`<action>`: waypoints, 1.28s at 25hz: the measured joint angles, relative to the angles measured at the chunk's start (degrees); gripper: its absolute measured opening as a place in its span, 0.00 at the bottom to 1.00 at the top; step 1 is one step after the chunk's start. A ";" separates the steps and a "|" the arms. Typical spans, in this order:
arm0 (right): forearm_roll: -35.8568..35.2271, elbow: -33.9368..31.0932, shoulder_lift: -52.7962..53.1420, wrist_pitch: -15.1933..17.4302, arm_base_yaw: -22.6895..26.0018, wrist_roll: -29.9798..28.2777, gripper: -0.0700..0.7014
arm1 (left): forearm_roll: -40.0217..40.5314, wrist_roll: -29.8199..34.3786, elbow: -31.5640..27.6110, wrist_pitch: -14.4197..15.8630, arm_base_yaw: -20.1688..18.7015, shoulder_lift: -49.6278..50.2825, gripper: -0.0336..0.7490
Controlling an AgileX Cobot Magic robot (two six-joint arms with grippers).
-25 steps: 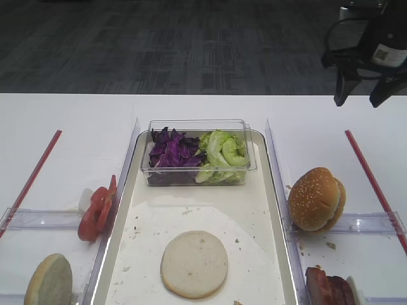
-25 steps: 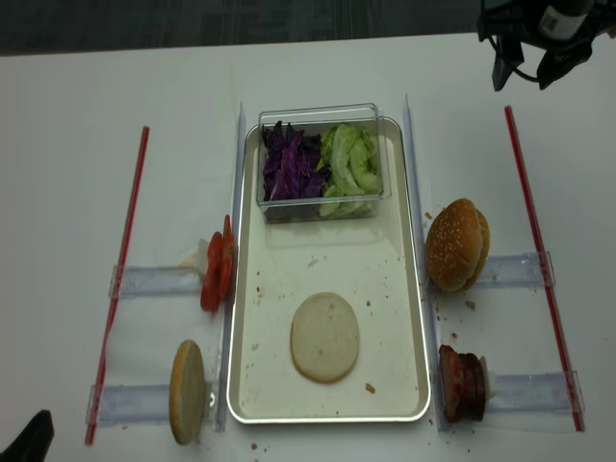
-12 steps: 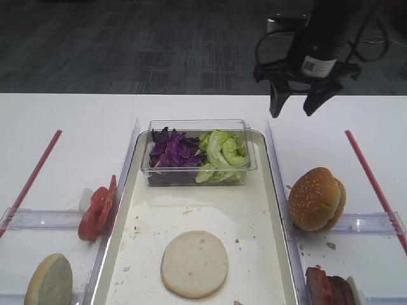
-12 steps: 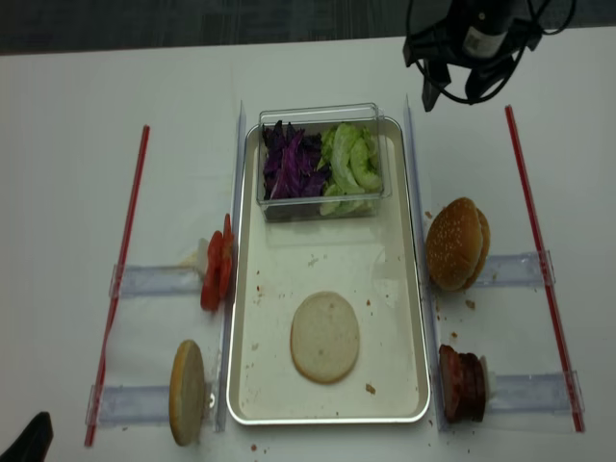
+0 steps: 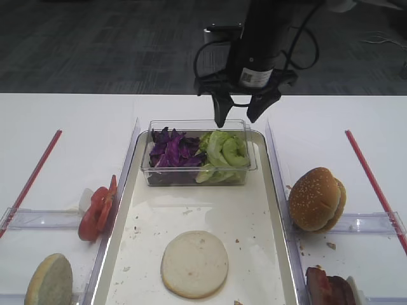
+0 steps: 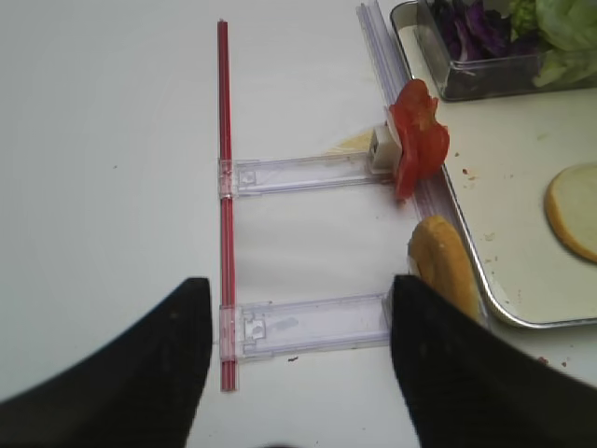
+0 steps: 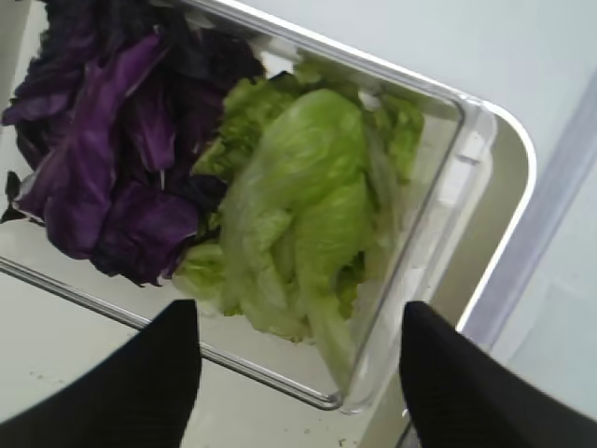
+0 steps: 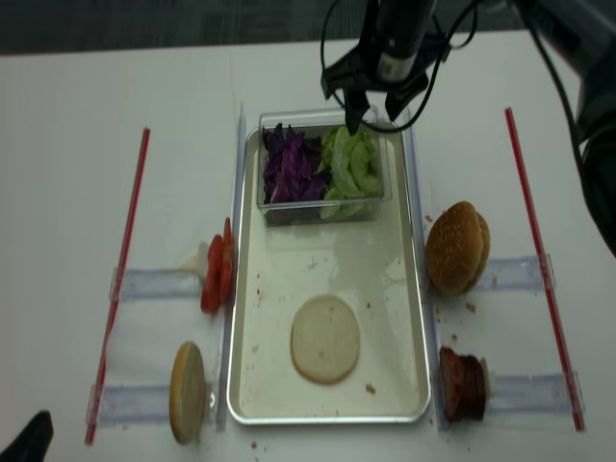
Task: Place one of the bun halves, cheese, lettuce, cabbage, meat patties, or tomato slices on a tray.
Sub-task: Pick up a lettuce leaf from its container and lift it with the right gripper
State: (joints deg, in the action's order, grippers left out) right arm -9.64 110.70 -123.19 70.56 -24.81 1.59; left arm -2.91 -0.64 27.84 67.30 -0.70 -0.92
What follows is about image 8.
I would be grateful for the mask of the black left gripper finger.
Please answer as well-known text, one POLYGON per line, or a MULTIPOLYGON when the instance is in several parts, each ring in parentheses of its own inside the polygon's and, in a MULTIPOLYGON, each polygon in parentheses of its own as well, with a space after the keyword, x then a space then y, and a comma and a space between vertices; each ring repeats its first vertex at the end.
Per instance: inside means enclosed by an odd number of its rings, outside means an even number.
POLYGON ((52 418, 39 411, 1 452, 1 462, 43 462, 52 441, 52 418))

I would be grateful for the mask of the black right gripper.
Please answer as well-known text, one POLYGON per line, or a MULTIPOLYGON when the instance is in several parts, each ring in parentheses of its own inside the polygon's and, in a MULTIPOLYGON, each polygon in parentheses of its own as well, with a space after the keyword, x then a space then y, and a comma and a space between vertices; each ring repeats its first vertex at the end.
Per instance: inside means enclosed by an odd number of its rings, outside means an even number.
POLYGON ((395 120, 427 89, 426 71, 436 61, 436 36, 427 31, 434 5, 427 0, 370 1, 358 43, 322 71, 325 97, 343 90, 350 134, 367 125, 367 91, 387 95, 386 112, 395 120))

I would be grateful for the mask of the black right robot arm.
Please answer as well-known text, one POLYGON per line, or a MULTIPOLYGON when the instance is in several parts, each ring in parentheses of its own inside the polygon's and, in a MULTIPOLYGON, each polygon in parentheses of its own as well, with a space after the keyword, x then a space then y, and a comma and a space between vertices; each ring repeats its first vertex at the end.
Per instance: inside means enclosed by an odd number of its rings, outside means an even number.
MULTIPOLYGON (((615 247, 615 19, 588 1, 513 1, 561 101, 588 212, 609 249, 615 247)), ((430 96, 451 38, 479 4, 471 2, 449 32, 430 34, 432 1, 370 1, 357 45, 321 68, 325 98, 337 103, 346 127, 364 124, 370 91, 386 95, 396 119, 414 97, 430 96)))

